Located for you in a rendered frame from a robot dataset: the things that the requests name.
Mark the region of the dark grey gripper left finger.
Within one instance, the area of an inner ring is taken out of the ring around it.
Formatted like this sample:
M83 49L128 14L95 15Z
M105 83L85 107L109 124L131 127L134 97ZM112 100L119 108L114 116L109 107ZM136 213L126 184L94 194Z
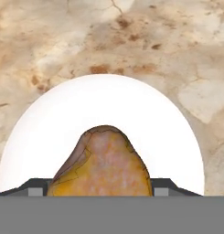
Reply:
M50 178L31 178L20 187L1 192L0 197L45 197L50 182Z

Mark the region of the golden brown chicken drumstick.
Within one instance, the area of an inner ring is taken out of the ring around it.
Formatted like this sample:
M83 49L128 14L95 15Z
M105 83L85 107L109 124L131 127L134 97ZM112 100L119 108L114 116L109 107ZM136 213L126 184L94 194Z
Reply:
M110 125L85 132L49 184L49 197L150 197L146 165L126 135Z

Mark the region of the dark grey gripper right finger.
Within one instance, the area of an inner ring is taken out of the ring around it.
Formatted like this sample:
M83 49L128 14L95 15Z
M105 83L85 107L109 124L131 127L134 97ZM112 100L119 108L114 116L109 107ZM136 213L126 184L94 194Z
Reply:
M152 178L154 197L198 197L197 193L178 187L170 178Z

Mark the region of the white round plate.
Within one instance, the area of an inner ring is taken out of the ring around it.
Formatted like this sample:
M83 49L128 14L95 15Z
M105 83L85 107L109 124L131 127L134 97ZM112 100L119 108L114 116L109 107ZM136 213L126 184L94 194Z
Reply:
M121 130L150 176L203 194L197 138L163 93L132 78L93 74L65 81L39 97L11 132L0 162L0 192L30 178L51 178L80 136L97 125Z

